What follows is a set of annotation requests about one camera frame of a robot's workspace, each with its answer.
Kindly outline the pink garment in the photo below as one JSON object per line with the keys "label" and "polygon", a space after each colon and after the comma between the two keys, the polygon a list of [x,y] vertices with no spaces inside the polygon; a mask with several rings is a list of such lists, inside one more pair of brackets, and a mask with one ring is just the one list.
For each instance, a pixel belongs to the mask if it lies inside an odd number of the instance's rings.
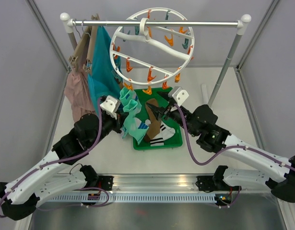
{"label": "pink garment", "polygon": [[74,122],[80,120],[85,114],[95,114],[95,108],[90,98],[87,73],[73,68],[67,76],[64,95],[71,103]]}

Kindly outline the mint green patterned sock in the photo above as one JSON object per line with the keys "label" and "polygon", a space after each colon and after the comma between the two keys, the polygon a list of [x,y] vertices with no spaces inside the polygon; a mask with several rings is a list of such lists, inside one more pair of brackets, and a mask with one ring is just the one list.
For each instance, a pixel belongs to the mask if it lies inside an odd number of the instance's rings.
{"label": "mint green patterned sock", "polygon": [[140,144],[149,129],[149,126],[142,122],[139,118],[135,117],[137,114],[137,107],[138,102],[134,99],[130,99],[129,103],[123,108],[123,112],[128,113],[123,126],[125,134],[129,134],[135,138],[138,144]]}

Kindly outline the white black striped sock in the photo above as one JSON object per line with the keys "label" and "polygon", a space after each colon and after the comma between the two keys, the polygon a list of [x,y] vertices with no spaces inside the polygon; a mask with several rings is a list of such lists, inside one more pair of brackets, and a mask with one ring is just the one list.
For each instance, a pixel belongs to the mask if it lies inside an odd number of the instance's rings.
{"label": "white black striped sock", "polygon": [[165,141],[172,138],[176,133],[175,129],[165,123],[161,123],[160,132],[150,141],[150,146],[163,146]]}

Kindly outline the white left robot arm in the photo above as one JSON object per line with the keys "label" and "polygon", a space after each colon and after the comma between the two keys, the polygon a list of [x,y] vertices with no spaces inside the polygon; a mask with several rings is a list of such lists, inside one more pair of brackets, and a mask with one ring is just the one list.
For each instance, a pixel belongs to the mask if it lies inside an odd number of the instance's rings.
{"label": "white left robot arm", "polygon": [[91,165],[83,165],[63,178],[55,175],[87,156],[111,131],[120,133],[127,116],[125,112],[119,112],[116,118],[106,112],[84,115],[34,167],[10,183],[0,182],[0,218],[21,220],[45,202],[72,190],[103,191]]}

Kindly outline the beige wooden hanger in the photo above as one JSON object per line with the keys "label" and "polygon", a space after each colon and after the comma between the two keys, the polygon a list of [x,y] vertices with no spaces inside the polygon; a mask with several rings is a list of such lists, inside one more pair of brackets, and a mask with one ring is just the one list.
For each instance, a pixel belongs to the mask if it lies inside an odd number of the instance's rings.
{"label": "beige wooden hanger", "polygon": [[72,70],[75,73],[78,73],[80,70],[92,73],[92,62],[98,28],[98,26],[87,26],[83,30],[83,35],[69,58]]}

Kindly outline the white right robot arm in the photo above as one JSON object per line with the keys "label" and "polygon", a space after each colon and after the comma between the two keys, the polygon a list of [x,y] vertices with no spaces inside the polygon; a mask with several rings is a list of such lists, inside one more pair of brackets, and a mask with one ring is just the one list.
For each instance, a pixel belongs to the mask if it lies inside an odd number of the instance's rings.
{"label": "white right robot arm", "polygon": [[223,154],[253,168],[237,170],[218,166],[212,178],[216,188],[268,188],[276,198],[295,203],[295,156],[281,157],[249,145],[218,126],[218,117],[207,104],[190,112],[177,104],[171,92],[159,92],[159,95],[167,100],[166,107],[146,105],[157,119],[170,118],[184,129],[190,157],[197,165],[208,165]]}

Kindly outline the teal shirt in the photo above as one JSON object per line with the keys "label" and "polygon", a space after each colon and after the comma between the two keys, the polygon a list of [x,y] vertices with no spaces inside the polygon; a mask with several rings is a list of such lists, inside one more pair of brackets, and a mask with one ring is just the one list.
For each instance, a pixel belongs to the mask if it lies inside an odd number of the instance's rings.
{"label": "teal shirt", "polygon": [[94,106],[97,104],[97,99],[102,96],[111,95],[119,98],[121,88],[111,73],[112,70],[115,70],[110,59],[111,47],[111,37],[105,27],[99,26],[92,62],[92,73],[88,74],[90,98]]}

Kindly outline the orange clothes peg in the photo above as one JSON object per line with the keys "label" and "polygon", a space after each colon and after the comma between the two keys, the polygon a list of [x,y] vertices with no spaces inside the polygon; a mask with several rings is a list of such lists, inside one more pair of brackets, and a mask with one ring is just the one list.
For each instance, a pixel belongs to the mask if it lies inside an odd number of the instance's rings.
{"label": "orange clothes peg", "polygon": [[147,89],[143,89],[142,91],[143,91],[145,94],[147,94],[147,95],[151,95],[151,94],[152,94],[152,88],[151,88],[151,86],[148,86]]}
{"label": "orange clothes peg", "polygon": [[124,87],[127,88],[128,90],[133,91],[133,85],[132,83],[128,82],[128,83],[124,83]]}

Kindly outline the white round clip hanger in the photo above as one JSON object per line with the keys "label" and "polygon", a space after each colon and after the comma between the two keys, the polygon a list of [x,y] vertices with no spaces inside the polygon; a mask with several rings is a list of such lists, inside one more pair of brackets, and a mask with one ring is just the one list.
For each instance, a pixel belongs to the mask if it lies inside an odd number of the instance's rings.
{"label": "white round clip hanger", "polygon": [[[155,21],[164,21],[164,20],[180,21],[181,20],[178,16],[170,13],[169,11],[152,11],[150,13],[143,13],[136,17],[138,21],[140,21],[142,18],[149,18],[149,20],[155,20]],[[171,35],[170,33],[167,33],[165,31],[157,30],[155,27],[149,28],[149,33],[152,39],[157,40],[167,46],[170,46],[170,44],[168,43],[168,40],[173,38],[174,40],[173,40],[172,48],[174,50],[184,54],[187,54],[189,52],[189,46],[191,41],[188,39],[185,39],[184,37]],[[179,59],[177,57],[173,57],[169,55],[168,53],[148,43],[143,43],[138,41],[129,41],[129,40],[126,41],[117,37],[115,41],[111,40],[111,44],[112,44],[112,47],[110,48],[110,59],[111,59],[113,68],[115,69],[117,73],[120,72],[127,79],[130,79],[133,81],[155,82],[158,80],[162,80],[165,78],[165,74],[155,70],[154,67],[161,68],[166,71],[174,73],[178,68],[180,68],[181,65],[184,64],[184,60]],[[172,77],[170,79],[173,79],[174,82],[178,83],[180,81],[180,75],[181,75],[181,72],[177,76]],[[165,89],[168,88],[167,86],[168,80],[163,83],[160,83],[162,87]],[[145,88],[148,88],[148,86],[152,87],[153,85],[150,85],[150,84],[143,85],[143,87]]]}

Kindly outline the green plastic tray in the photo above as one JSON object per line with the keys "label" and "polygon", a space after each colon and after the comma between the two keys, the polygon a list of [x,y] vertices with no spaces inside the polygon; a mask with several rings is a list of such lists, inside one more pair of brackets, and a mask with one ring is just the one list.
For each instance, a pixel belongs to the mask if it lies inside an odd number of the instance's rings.
{"label": "green plastic tray", "polygon": [[[170,92],[172,87],[167,89],[153,88],[152,94],[146,94],[142,89],[136,89],[135,92],[138,96],[138,99],[142,105],[140,113],[136,114],[136,117],[141,121],[145,122],[149,119],[149,115],[145,108],[145,103],[150,99],[155,99],[158,102],[159,107],[166,107],[168,102],[162,98],[158,92]],[[169,149],[169,148],[178,148],[183,144],[182,135],[179,125],[172,119],[162,120],[161,123],[161,136],[156,137],[155,141],[146,142],[144,140],[138,144],[135,138],[132,138],[133,148],[135,150],[156,150],[156,149]]]}

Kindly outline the grey clothes peg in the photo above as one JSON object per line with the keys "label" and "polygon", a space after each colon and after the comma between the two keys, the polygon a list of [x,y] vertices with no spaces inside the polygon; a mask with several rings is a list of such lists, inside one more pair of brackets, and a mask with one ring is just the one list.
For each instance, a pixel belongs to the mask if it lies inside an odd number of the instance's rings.
{"label": "grey clothes peg", "polygon": [[118,84],[123,83],[123,79],[117,74],[117,72],[115,70],[112,70],[111,73],[113,74],[113,76]]}

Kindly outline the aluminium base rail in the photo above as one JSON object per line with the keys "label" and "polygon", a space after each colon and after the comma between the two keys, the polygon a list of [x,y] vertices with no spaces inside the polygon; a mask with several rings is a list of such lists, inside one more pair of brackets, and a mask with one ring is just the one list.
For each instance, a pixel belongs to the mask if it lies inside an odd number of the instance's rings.
{"label": "aluminium base rail", "polygon": [[102,207],[107,203],[223,203],[230,206],[242,189],[270,193],[266,173],[255,170],[229,170],[214,182],[211,174],[100,174],[95,185],[85,181],[82,172],[58,174],[35,192],[36,207],[46,202],[73,202]]}

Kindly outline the white metal clothes rack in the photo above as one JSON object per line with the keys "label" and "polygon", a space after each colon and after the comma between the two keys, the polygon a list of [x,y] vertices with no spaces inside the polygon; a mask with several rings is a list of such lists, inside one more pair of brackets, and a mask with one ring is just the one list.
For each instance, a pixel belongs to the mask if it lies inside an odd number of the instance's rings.
{"label": "white metal clothes rack", "polygon": [[[136,19],[138,15],[141,15],[143,13],[150,13],[152,11],[169,11],[170,13],[178,16],[181,20],[180,21],[155,21],[155,20],[149,20],[149,18],[142,18],[140,21]],[[148,82],[138,82],[133,81],[130,79],[127,79],[124,75],[122,75],[120,72],[118,72],[118,75],[126,80],[127,82],[131,82],[135,85],[154,85],[159,84],[167,81],[168,79],[177,76],[182,69],[184,69],[190,60],[193,58],[193,52],[194,52],[194,45],[195,45],[195,36],[193,32],[193,27],[233,27],[237,29],[237,33],[235,35],[234,41],[231,45],[231,48],[229,50],[229,53],[226,57],[226,60],[224,62],[224,65],[222,67],[222,70],[220,72],[220,75],[218,77],[217,83],[211,93],[211,96],[208,99],[208,106],[212,106],[216,95],[220,89],[220,86],[223,82],[223,79],[225,77],[225,74],[228,70],[228,67],[231,64],[231,60],[235,54],[236,48],[244,35],[248,24],[251,22],[251,16],[249,14],[244,14],[240,20],[235,22],[195,22],[195,21],[188,21],[183,15],[178,13],[177,11],[167,9],[167,8],[152,8],[149,10],[144,10],[136,13],[135,15],[131,16],[125,21],[100,21],[100,20],[75,20],[70,17],[68,13],[62,13],[60,15],[60,20],[63,22],[64,28],[67,33],[72,33],[73,28],[76,26],[90,26],[90,27],[96,27],[96,26],[116,26],[117,29],[112,37],[112,41],[115,41],[115,39],[121,38],[123,40],[129,40],[129,41],[138,41],[143,43],[148,43],[173,57],[177,57],[179,59],[184,60],[184,64],[180,66],[174,73],[166,71],[161,68],[154,67],[155,70],[162,72],[165,74],[165,78],[158,81],[151,81]],[[157,30],[165,31],[167,33],[170,33],[171,35],[176,35],[178,37],[184,37],[185,39],[188,39],[191,41],[189,46],[189,52],[187,54],[181,53],[179,51],[176,51],[172,48],[173,46],[173,38],[168,40],[168,43],[170,46],[167,46],[157,40],[154,40],[150,37],[149,28],[155,27]]]}

